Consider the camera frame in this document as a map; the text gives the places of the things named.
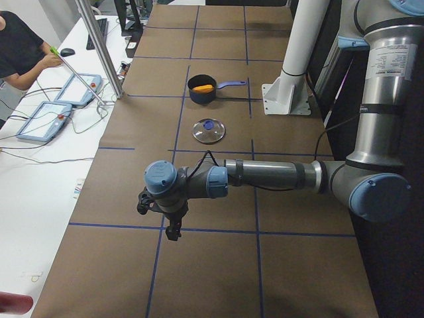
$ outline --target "black t-shirt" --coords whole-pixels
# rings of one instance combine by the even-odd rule
[[[20,18],[9,11],[0,11],[6,27],[0,31],[0,78],[27,73],[44,57],[44,42]]]

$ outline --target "blue tape line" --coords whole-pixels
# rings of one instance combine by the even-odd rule
[[[99,147],[102,150],[135,150],[135,148],[129,147]]]
[[[247,46],[247,29],[246,29],[246,7],[243,6],[243,17],[244,17],[244,44],[246,46],[246,65],[249,65],[249,53]]]
[[[148,301],[146,306],[146,318],[148,318],[150,314],[150,307],[152,305],[152,296],[153,296],[153,289],[154,289],[154,282],[156,280],[156,271],[158,269],[158,262],[159,262],[159,251],[160,251],[160,245],[162,243],[162,232],[164,228],[164,219],[165,216],[162,216],[162,224],[161,229],[159,231],[159,239],[158,239],[158,246],[156,247],[156,256],[154,257],[154,265],[153,265],[153,272],[152,272],[152,280],[150,281],[150,290],[148,292]]]
[[[187,67],[187,74],[185,75],[185,82],[184,83],[187,83],[189,71],[190,71],[190,65]],[[187,85],[184,85],[183,95],[186,94],[186,88],[187,88]],[[181,120],[182,120],[182,117],[183,117],[184,101],[185,100],[186,99],[183,98],[182,102],[181,102],[180,117],[178,119],[177,134],[176,134],[176,137],[175,137],[174,150],[177,148],[178,137],[180,135],[180,127],[181,127]],[[173,151],[172,152],[172,164],[174,164],[175,155],[176,155],[176,151]]]
[[[191,41],[190,58],[193,56],[193,47],[194,47],[194,40],[195,40],[195,36],[196,36],[197,20],[199,18],[199,10],[200,10],[200,7],[197,7],[196,22],[194,23],[194,31],[193,31],[193,40]]]
[[[250,146],[252,147],[252,160],[254,160],[254,141],[250,139]],[[258,206],[258,191],[254,187],[254,218],[256,223],[256,253],[258,257],[258,280],[259,280],[259,304],[260,304],[260,316],[265,317],[264,314],[264,290],[262,285],[262,257],[260,253],[260,225],[259,225],[259,206]]]
[[[99,224],[99,223],[79,223],[79,222],[69,222],[69,225],[79,226],[79,227],[111,227],[115,229],[142,229],[142,230],[160,230],[161,227],[146,227],[138,225],[114,225],[114,224]]]
[[[114,224],[102,224],[102,223],[79,223],[69,222],[71,226],[78,227],[105,227],[113,229],[138,229],[138,230],[153,230],[163,231],[165,229],[164,223],[162,222],[160,227],[148,227],[138,225],[114,225]],[[221,230],[221,229],[195,229],[195,228],[184,228],[182,231],[187,232],[202,232],[202,233],[229,233],[229,234],[248,234],[255,235],[256,231],[244,231],[244,230]],[[259,231],[260,235],[282,235],[282,236],[297,236],[297,237],[355,237],[354,234],[329,234],[329,233],[298,233],[298,232],[270,232],[270,231]]]
[[[137,95],[137,94],[127,94],[129,97],[155,97],[155,98],[186,98],[185,96],[177,96],[177,95]]]
[[[168,149],[168,151],[173,152],[194,152],[194,153],[204,153],[204,150],[186,150],[186,149]],[[218,151],[214,150],[212,153],[217,154],[252,154],[251,151]],[[281,152],[255,152],[255,155],[273,155],[273,156],[299,156],[299,157],[314,157],[314,154],[286,154]],[[318,157],[333,157],[332,154],[319,154]]]
[[[207,60],[207,61],[241,61],[245,62],[245,58],[175,58],[172,56],[143,56],[138,55],[134,58],[155,58],[158,60]],[[250,62],[283,62],[283,60],[260,60],[260,59],[248,59]]]
[[[252,99],[250,98],[250,96],[251,96],[251,94],[250,94],[250,78],[247,77],[247,97],[249,99],[249,118],[252,119]]]
[[[146,25],[144,28],[156,28],[156,29],[164,29],[164,30],[194,30],[194,28],[182,28],[182,27],[170,27],[170,26],[149,26]],[[288,31],[287,29],[274,29],[268,30],[265,28],[197,28],[198,30],[211,30],[211,31],[263,31],[263,32],[283,32]]]
[[[296,233],[296,232],[268,232],[261,231],[261,235],[285,235],[295,237],[355,237],[354,234],[328,234],[328,233]]]

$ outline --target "table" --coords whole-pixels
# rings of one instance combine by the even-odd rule
[[[119,69],[121,61],[130,62],[125,54],[125,39],[117,17],[107,18],[109,34],[107,48],[114,67]],[[95,50],[87,51],[87,30],[80,19],[63,41],[62,48],[73,48],[76,54],[66,60],[77,72],[99,74],[106,83],[106,75]],[[62,87],[71,75],[65,66],[44,70],[38,77],[41,87]],[[29,92],[39,89],[34,83]],[[47,91],[53,100],[58,91]],[[110,85],[103,92],[104,100],[113,99]],[[24,98],[14,115],[30,115],[41,101],[42,93]],[[77,158],[93,158],[99,139],[103,135],[113,106],[108,106],[109,115],[88,131],[76,134],[71,123],[48,145],[33,150],[6,150],[12,154],[40,161],[59,161]],[[96,100],[85,109],[74,112],[72,120],[75,130],[80,132],[99,120]],[[0,138],[13,136],[23,124],[22,121],[8,120],[0,131]],[[1,147],[28,148],[37,144],[23,142],[15,137],[0,140]],[[92,160],[64,162],[61,164],[35,164],[0,153],[0,290],[30,295],[36,303],[49,273],[56,251],[63,237],[70,215],[77,199],[75,187],[84,179]],[[32,310],[25,316],[30,317]]]
[[[195,166],[210,148],[218,159],[312,161],[320,115],[263,109],[291,26],[281,7],[154,6],[34,318],[377,317],[348,211],[331,196],[231,187],[189,201],[178,242],[161,215],[136,212],[155,160]],[[198,105],[186,86],[196,74],[248,85],[218,92],[240,99]],[[223,140],[195,141],[204,118],[224,122]],[[326,138],[319,158],[331,159]]]

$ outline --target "keyboard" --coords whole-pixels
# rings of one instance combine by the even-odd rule
[[[99,19],[99,20],[97,20],[97,24],[99,25],[101,35],[103,36],[103,39],[106,42],[106,37],[107,37],[107,19],[106,18]],[[94,43],[93,43],[90,35],[88,36],[87,46],[85,48],[87,50],[94,50]]]

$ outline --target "blue pot handle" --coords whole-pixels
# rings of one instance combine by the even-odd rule
[[[246,81],[223,81],[217,85],[217,89],[224,88],[225,86],[242,86],[246,84]]]

